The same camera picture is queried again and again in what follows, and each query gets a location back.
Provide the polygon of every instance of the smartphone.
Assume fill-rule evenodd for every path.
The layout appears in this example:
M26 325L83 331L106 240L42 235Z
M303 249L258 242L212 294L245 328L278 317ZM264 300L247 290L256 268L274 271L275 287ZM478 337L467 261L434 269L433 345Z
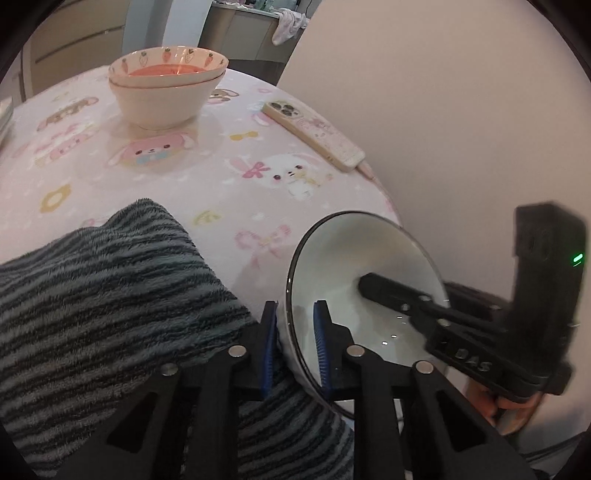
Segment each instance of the smartphone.
M302 103L291 100L267 102L262 112L306 142L344 172L365 159L365 152L339 132L326 118Z

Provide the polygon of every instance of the bow print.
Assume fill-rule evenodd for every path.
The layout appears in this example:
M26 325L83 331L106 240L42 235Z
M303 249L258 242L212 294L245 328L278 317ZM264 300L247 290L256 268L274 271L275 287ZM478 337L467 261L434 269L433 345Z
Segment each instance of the bow print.
M262 161L258 161L252 166L252 168L250 170L248 170L247 172L244 173L242 178L243 179L251 179L253 177L256 177L258 179L261 179L262 178L261 172L267 171L267 170L270 170L270 168L266 167Z

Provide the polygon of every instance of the striped towel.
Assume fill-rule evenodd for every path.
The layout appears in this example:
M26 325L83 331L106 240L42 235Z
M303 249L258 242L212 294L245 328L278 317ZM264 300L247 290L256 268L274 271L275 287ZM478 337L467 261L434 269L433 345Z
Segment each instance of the striped towel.
M252 322L187 232L139 200L0 266L0 421L51 478L160 365L204 361ZM240 408L239 477L351 479L351 430L275 358L269 398Z

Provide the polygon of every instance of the table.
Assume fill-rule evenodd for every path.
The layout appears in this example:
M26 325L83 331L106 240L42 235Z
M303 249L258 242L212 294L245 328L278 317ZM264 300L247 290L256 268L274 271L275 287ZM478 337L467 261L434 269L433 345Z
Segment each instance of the table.
M355 209L398 223L376 185L260 113L279 98L291 97L228 70L197 119L150 132L121 117L107 67L33 97L0 146L0 262L147 197L258 317L282 298L292 254L318 220Z

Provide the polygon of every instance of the cartoon bunny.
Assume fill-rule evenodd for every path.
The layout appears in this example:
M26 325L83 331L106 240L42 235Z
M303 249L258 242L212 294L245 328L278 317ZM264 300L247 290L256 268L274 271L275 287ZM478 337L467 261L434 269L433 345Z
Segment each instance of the cartoon bunny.
M185 132L171 132L157 137L143 138L123 147L107 165L112 167L123 163L128 166L145 166L189 150L194 145L195 141Z
M233 90L225 90L225 89L215 89L207 100L209 105L220 105L224 102L229 102L232 100L232 97L240 96L238 93L234 92Z
M94 105L98 101L99 99L97 97L86 97L82 100L77 100L69 104L68 106L65 106L53 115L50 115L49 117L47 117L47 119L43 120L43 122L41 122L37 127L37 131L41 132L45 130L50 124L57 124L61 122L64 118L79 113L85 106Z
M226 162L241 173L243 179L270 189L286 188L296 200L309 199L314 195L314 190L322 185L322 181L314 175L318 173L322 161L305 153L274 155L253 164L241 158L232 158Z
M97 129L90 122L72 124L65 131L41 141L33 152L33 160L38 167L44 167L67 155L96 132Z

